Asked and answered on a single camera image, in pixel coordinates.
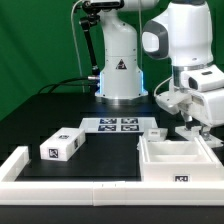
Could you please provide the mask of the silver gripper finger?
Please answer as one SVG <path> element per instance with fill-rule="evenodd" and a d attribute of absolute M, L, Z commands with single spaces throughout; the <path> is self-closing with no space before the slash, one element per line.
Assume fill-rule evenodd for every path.
<path fill-rule="evenodd" d="M 210 130 L 211 128 L 205 124 L 201 125 L 200 135 L 203 137 L 204 140 L 210 139 Z"/>
<path fill-rule="evenodd" d="M 189 131 L 191 129 L 191 126 L 192 126 L 193 118 L 190 115 L 186 114 L 185 112 L 182 112 L 181 115 L 182 115 L 182 118 L 185 122 L 185 129 L 187 131 Z"/>

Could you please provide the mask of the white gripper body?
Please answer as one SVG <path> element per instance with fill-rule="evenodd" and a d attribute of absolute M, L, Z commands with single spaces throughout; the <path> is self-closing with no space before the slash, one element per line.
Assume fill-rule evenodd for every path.
<path fill-rule="evenodd" d="M 180 110 L 201 123 L 216 127 L 224 124 L 224 73 L 217 66 L 183 71 L 181 85 L 189 98 Z"/>

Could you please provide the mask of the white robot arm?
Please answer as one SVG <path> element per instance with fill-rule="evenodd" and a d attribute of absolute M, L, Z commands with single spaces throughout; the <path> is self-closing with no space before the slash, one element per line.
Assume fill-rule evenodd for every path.
<path fill-rule="evenodd" d="M 169 58 L 172 73 L 169 90 L 155 96 L 171 114 L 180 113 L 189 123 L 201 123 L 201 132 L 224 125 L 224 72 L 213 63 L 212 21 L 206 0 L 171 0 L 167 9 L 149 20 L 142 34 L 124 25 L 119 11 L 154 7 L 159 0 L 90 0 L 104 34 L 105 67 L 100 73 L 98 96 L 134 99 L 142 93 L 138 69 L 137 39 L 145 53 L 156 60 Z"/>

